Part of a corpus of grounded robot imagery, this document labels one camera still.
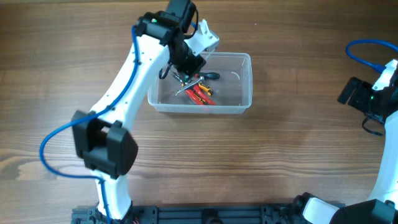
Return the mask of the red black screwdriver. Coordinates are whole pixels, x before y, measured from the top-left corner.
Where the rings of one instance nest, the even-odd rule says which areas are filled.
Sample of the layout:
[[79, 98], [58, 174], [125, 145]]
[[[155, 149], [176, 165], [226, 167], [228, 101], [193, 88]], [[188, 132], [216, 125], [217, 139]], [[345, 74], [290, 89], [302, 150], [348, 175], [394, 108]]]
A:
[[216, 72], [199, 72], [195, 76], [197, 78], [203, 77], [206, 80], [217, 80], [220, 78], [220, 74]]

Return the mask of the red handled cutting pliers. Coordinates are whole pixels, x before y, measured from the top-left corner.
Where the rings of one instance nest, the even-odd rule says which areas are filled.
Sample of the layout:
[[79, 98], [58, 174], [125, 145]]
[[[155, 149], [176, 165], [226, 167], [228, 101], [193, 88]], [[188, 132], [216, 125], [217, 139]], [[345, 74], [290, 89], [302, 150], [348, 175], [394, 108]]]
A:
[[192, 88], [185, 90], [185, 93], [197, 105], [216, 105], [210, 98], [213, 90], [204, 84], [196, 84]]

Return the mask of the small silver wrench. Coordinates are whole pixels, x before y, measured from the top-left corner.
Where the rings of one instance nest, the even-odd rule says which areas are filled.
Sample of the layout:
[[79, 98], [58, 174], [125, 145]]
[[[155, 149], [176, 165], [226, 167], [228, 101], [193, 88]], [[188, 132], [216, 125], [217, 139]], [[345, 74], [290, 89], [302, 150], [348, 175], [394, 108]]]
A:
[[195, 86], [197, 83], [203, 81], [204, 79], [205, 79], [204, 77], [200, 77], [198, 80], [184, 85], [179, 91], [177, 91], [177, 92], [175, 93], [175, 96], [177, 96], [177, 95], [178, 95], [180, 92], [182, 92], [182, 91], [185, 91], [185, 90], [187, 90], [187, 89], [189, 89], [189, 88], [192, 88], [193, 86]]

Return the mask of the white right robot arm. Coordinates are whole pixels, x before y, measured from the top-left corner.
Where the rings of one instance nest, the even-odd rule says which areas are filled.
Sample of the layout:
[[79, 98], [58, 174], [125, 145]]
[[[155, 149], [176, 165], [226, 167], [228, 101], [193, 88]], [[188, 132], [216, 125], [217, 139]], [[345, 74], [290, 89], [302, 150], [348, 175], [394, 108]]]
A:
[[384, 126], [384, 151], [374, 187], [364, 202], [338, 208], [310, 193], [296, 196], [291, 215], [310, 223], [397, 223], [397, 67], [386, 68], [375, 84], [352, 77], [338, 97], [364, 113], [363, 123]]

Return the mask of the orange black needle-nose pliers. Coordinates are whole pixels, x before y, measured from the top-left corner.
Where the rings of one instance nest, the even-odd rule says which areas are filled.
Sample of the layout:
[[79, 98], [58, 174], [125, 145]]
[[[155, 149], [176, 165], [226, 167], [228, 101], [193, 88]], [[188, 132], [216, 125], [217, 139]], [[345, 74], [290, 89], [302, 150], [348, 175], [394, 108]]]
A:
[[182, 88], [175, 95], [185, 92], [196, 105], [216, 105], [210, 98], [213, 95], [213, 90], [203, 82], [204, 77], [200, 77], [197, 81], [184, 82], [178, 73], [173, 72], [172, 76], [182, 84]]

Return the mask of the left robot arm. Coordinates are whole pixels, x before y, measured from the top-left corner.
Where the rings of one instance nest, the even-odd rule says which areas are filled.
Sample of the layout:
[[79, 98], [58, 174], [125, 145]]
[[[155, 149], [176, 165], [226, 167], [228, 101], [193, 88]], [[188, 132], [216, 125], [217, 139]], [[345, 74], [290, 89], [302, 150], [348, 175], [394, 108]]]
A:
[[200, 51], [188, 45], [198, 9], [191, 1], [170, 1], [165, 11], [147, 12], [132, 27], [132, 46], [125, 63], [104, 96], [88, 113], [76, 111], [72, 127], [76, 154], [97, 177], [99, 203], [83, 220], [74, 211], [73, 223], [134, 223], [126, 174], [138, 145], [130, 132], [137, 111], [155, 78], [173, 66], [189, 80], [205, 65]]

